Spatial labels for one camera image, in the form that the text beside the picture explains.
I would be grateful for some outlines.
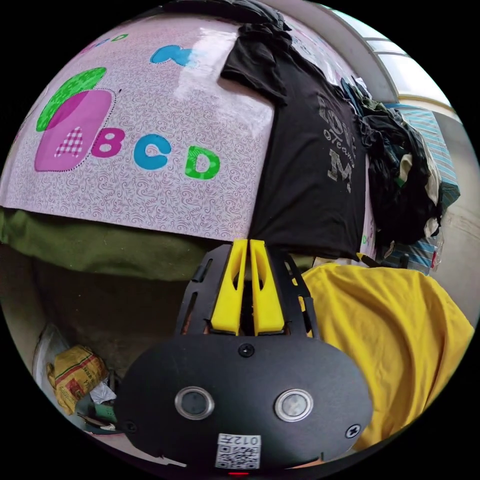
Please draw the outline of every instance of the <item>blue striped fabric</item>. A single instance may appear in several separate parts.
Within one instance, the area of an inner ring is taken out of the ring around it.
[[[443,189],[443,210],[445,211],[460,197],[460,188],[457,182],[455,167],[450,153],[445,145],[444,137],[439,124],[430,110],[409,105],[390,103],[385,105],[389,109],[397,109],[405,120],[414,127],[425,139],[425,143],[440,171]],[[384,259],[388,247],[379,248],[376,261],[388,267],[398,268],[400,258],[409,255],[408,268],[418,270],[425,275],[430,274],[432,260],[438,249],[440,237],[422,238],[413,245],[397,243],[393,252]]]
[[[387,267],[398,268],[400,266],[400,258],[404,254],[408,254],[408,268],[429,275],[430,268],[432,267],[432,260],[438,248],[438,242],[438,237],[432,237],[423,238],[413,245],[396,244],[393,252],[385,259],[383,259],[383,256],[388,248],[384,247],[378,252],[376,261],[378,263],[383,263]]]
[[[399,110],[405,120],[418,130],[425,139],[425,143],[440,171],[443,189],[443,210],[445,211],[460,197],[460,188],[452,158],[447,145],[445,145],[444,137],[435,115],[430,110],[400,103],[389,103],[385,106],[389,109]]]

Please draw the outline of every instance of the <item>paper packaging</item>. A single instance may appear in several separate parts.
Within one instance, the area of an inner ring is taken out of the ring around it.
[[[59,353],[46,369],[58,404],[67,415],[108,375],[103,360],[81,345]]]

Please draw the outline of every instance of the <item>plastic bag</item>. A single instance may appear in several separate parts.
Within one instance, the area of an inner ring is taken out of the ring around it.
[[[431,266],[430,270],[432,272],[436,272],[440,263],[442,262],[442,249],[444,246],[444,234],[442,233],[442,229],[438,232],[436,236],[437,244],[435,252],[433,253],[433,257],[431,259]]]
[[[72,415],[77,402],[108,375],[104,361],[81,345],[59,353],[46,371],[58,404],[67,415]]]

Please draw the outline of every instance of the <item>yellow shirt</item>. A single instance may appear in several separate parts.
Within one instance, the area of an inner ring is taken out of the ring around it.
[[[474,329],[447,292],[414,270],[327,263],[303,274],[320,335],[363,371],[373,417],[362,450],[417,418],[447,384]]]

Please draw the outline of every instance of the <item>pile of clothes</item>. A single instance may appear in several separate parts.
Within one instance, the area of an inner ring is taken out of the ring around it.
[[[341,82],[355,109],[370,159],[369,183],[377,245],[412,245],[439,233],[442,178],[423,136],[399,110],[386,108],[357,80]]]

